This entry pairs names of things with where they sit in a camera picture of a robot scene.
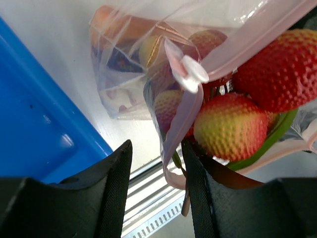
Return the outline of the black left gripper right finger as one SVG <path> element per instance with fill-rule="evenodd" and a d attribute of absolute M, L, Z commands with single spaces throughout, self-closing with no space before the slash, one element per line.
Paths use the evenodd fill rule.
<path fill-rule="evenodd" d="M 181 146 L 196 237 L 316 237 L 315 178 L 262 183 L 209 158 L 191 140 Z"/>

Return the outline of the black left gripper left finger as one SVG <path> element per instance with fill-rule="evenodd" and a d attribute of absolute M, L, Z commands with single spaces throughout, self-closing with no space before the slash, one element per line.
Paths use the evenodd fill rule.
<path fill-rule="evenodd" d="M 3 238 L 118 238 L 122 233 L 133 147 L 59 183 L 1 178 Z"/>

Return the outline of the blue plastic bin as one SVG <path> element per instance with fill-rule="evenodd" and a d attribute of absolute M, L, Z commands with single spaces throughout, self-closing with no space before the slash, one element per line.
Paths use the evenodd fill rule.
<path fill-rule="evenodd" d="M 60 182 L 112 149 L 12 29 L 0 23 L 0 175 Z"/>

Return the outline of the red toy strawberry bunch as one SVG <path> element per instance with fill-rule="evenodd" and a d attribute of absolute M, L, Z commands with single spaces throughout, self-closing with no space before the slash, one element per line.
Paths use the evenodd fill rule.
<path fill-rule="evenodd" d="M 169 61 L 153 67 L 144 98 L 162 141 L 194 139 L 241 174 L 294 152 L 317 151 L 317 33 L 287 30 L 235 71 L 187 94 Z"/>

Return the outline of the clear zip top bag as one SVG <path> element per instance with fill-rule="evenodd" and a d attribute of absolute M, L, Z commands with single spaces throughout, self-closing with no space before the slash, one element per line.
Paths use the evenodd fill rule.
<path fill-rule="evenodd" d="M 167 23 L 179 34 L 175 38 L 148 32 L 138 40 L 110 43 L 102 49 L 92 46 L 100 99 L 108 114 L 117 119 L 153 121 L 143 91 L 151 69 L 164 60 L 187 91 L 180 103 L 183 107 L 189 94 L 203 98 L 202 84 L 237 70 L 287 30 L 317 31 L 315 17 L 295 26 L 316 8 L 314 0 L 109 0 L 106 5 Z M 183 190 L 186 172 L 171 168 L 171 164 L 182 166 L 177 154 L 180 144 L 160 137 L 165 179 Z"/>

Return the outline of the orange toy meat slice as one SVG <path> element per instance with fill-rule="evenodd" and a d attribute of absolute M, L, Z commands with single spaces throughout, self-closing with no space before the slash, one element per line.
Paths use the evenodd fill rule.
<path fill-rule="evenodd" d="M 102 49 L 110 43 L 138 40 L 148 32 L 151 35 L 179 37 L 176 30 L 167 23 L 129 15 L 107 5 L 96 10 L 90 21 L 89 31 L 91 45 L 96 49 Z"/>

